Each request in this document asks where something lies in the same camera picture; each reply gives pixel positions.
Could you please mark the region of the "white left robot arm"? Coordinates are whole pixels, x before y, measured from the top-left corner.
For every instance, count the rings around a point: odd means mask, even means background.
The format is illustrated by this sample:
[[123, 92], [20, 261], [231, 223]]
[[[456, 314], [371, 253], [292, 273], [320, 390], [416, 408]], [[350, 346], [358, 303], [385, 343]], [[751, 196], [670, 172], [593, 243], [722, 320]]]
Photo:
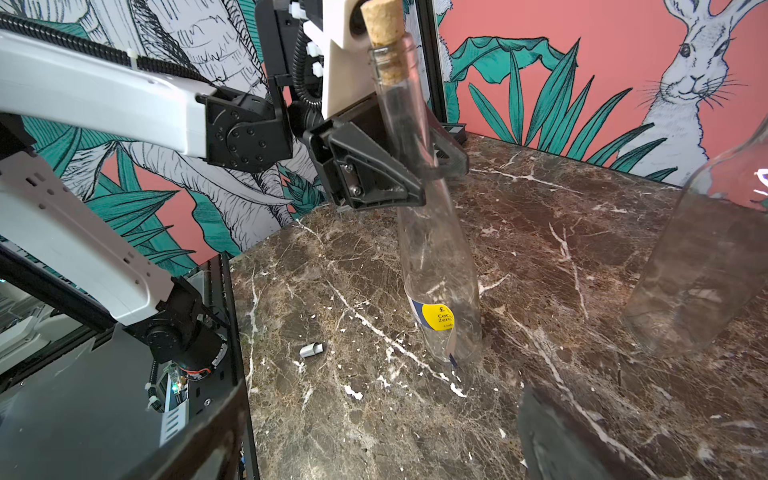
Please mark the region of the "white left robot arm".
[[300, 206], [421, 206], [468, 160], [410, 167], [387, 145], [363, 16], [369, 1], [5, 1], [1, 240], [88, 294], [189, 380], [227, 353], [191, 254], [158, 220], [204, 201], [215, 246], [246, 248]]

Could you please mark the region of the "glass bottle yellow price label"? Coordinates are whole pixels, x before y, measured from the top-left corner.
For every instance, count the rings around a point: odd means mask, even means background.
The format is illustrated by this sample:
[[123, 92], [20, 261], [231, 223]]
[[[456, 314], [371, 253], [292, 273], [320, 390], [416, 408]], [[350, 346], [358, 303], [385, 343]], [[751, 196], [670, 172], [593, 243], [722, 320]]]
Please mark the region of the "glass bottle yellow price label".
[[452, 310], [452, 330], [419, 328], [436, 359], [463, 367], [477, 357], [482, 345], [478, 280], [445, 178], [436, 176], [438, 161], [416, 46], [405, 30], [393, 43], [372, 48], [370, 58], [392, 155], [421, 181], [426, 193], [425, 205], [398, 210], [405, 292], [408, 300], [444, 304]]

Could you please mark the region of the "yellow blue price label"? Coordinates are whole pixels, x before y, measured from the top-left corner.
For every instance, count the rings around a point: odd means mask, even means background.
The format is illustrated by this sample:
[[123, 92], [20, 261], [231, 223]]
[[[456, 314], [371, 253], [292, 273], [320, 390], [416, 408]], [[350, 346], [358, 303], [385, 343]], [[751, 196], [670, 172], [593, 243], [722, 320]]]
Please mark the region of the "yellow blue price label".
[[425, 304], [409, 298], [416, 323], [427, 331], [450, 331], [455, 325], [452, 310], [444, 304]]

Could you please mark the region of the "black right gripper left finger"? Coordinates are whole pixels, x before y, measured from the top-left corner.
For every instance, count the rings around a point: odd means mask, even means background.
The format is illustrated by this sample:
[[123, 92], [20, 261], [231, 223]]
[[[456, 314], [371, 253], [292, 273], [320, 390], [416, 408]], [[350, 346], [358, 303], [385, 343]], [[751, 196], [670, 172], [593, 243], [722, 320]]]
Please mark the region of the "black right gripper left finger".
[[185, 426], [129, 471], [124, 479], [234, 479], [249, 432], [243, 380], [189, 413]]

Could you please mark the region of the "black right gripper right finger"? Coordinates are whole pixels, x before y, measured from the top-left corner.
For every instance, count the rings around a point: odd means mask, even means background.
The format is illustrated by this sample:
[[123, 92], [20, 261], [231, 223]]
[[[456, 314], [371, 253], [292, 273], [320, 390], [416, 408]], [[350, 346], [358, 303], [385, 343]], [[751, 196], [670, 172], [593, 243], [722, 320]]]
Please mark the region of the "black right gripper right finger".
[[622, 444], [577, 419], [542, 389], [523, 389], [516, 422], [529, 479], [654, 477]]

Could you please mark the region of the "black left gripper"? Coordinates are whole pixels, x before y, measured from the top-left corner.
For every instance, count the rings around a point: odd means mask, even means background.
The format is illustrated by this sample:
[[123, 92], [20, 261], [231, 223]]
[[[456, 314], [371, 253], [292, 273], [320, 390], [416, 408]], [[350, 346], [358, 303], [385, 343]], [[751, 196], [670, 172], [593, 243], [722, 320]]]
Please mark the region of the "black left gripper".
[[[258, 29], [275, 110], [289, 124], [287, 138], [303, 143], [317, 170], [326, 197], [355, 210], [421, 207], [426, 193], [421, 181], [385, 147], [384, 125], [375, 92], [344, 112], [321, 115], [323, 57], [313, 47], [302, 22], [288, 12], [291, 1], [258, 1]], [[438, 178], [463, 178], [469, 158], [445, 129], [430, 126]]]

